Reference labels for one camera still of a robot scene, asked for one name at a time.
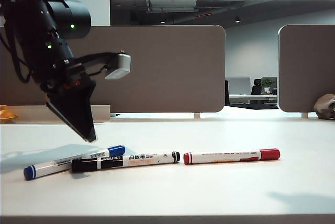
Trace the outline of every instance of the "yellow object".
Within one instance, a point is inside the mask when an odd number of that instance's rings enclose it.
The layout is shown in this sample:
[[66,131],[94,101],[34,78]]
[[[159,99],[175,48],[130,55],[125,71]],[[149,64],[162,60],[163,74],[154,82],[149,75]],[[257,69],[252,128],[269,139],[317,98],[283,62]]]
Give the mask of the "yellow object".
[[10,122],[11,119],[17,118],[17,116],[10,110],[6,109],[6,105],[0,105],[0,122],[6,123]]

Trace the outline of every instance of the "black marker cap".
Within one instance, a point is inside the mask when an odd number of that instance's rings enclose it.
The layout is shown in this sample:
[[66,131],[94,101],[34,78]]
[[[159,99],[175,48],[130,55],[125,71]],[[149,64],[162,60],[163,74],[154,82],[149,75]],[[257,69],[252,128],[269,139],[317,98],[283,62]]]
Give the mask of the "black marker cap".
[[180,160],[180,154],[179,152],[172,152],[172,157],[174,158],[174,162],[173,163],[177,163]]
[[177,153],[177,162],[180,160],[180,154],[179,152],[176,152]]
[[73,173],[97,171],[97,159],[72,160],[71,170]]

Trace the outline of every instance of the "black cable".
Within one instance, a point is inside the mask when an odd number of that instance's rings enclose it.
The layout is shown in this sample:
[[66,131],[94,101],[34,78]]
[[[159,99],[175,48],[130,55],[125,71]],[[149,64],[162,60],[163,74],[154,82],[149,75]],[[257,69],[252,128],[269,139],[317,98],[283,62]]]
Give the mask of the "black cable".
[[10,48],[6,44],[5,39],[2,37],[1,33],[0,33],[0,41],[3,43],[3,45],[5,46],[5,48],[10,52]]
[[[8,50],[8,52],[11,54],[12,51],[10,50],[10,47],[8,46],[8,44],[6,43],[5,39],[3,38],[3,36],[0,33],[0,41],[2,42],[2,44],[5,46],[5,48]],[[22,63],[24,66],[28,67],[28,65],[19,57],[17,57],[17,59],[19,60],[20,63]]]
[[12,27],[8,25],[8,23],[5,23],[5,30],[6,30],[7,40],[8,40],[9,52],[12,55],[12,61],[13,61],[15,73],[17,77],[20,79],[20,81],[26,84],[30,80],[32,71],[30,68],[28,68],[29,73],[27,74],[26,78],[22,76],[20,62],[23,62],[23,61],[17,56],[15,38],[14,38]]
[[108,69],[108,66],[107,65],[104,65],[101,67],[101,69],[97,72],[93,72],[93,73],[90,73],[88,76],[95,76],[95,75],[98,75],[100,73],[102,73],[103,69]]

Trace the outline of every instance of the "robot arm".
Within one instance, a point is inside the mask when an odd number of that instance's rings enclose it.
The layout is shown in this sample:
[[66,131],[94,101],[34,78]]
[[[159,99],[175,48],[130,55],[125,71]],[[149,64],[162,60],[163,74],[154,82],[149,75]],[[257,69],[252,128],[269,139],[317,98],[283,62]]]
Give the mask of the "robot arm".
[[[80,2],[70,0],[0,0],[8,45],[18,78],[30,76],[48,97],[47,106],[84,140],[96,139],[90,97],[95,81],[90,76],[107,70],[107,79],[130,72],[130,56],[125,53],[99,53],[75,58],[66,39],[85,37],[91,17]],[[19,42],[24,61],[16,52]],[[20,64],[29,74],[23,77]],[[88,74],[85,67],[102,64],[100,72]]]

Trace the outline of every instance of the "red marker cap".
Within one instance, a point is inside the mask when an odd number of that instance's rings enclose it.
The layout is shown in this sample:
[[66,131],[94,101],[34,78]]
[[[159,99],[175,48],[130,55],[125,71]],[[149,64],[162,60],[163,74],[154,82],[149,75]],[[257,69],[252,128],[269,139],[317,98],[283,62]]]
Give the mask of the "red marker cap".
[[260,151],[261,151],[260,160],[277,160],[281,156],[281,153],[277,148],[261,149]]
[[184,163],[189,164],[190,163],[190,158],[188,153],[184,153]]

